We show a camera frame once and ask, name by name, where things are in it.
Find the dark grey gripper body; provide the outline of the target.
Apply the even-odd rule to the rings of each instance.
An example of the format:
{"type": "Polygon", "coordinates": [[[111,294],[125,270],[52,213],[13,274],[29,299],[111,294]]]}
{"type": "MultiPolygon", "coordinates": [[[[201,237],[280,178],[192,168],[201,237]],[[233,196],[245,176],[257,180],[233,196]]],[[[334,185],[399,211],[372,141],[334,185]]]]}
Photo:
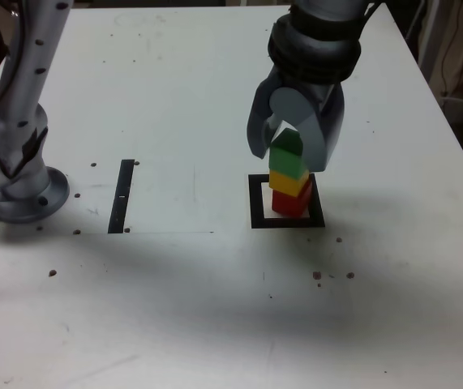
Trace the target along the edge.
{"type": "Polygon", "coordinates": [[[279,114],[330,114],[333,111],[333,86],[305,83],[281,75],[278,88],[279,114]]]}

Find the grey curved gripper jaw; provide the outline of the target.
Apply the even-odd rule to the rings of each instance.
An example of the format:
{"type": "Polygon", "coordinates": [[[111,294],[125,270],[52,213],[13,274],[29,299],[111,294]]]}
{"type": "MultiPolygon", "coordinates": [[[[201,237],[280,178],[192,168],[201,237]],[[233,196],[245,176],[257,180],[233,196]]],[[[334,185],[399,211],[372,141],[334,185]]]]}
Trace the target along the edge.
{"type": "Polygon", "coordinates": [[[340,84],[321,105],[293,88],[279,88],[270,97],[275,116],[288,122],[302,140],[302,158],[311,172],[323,172],[341,132],[345,100],[340,84]]]}
{"type": "Polygon", "coordinates": [[[271,69],[268,77],[262,81],[255,91],[247,122],[247,142],[251,153],[263,159],[277,132],[281,119],[270,107],[271,95],[282,86],[277,69],[271,69]]]}

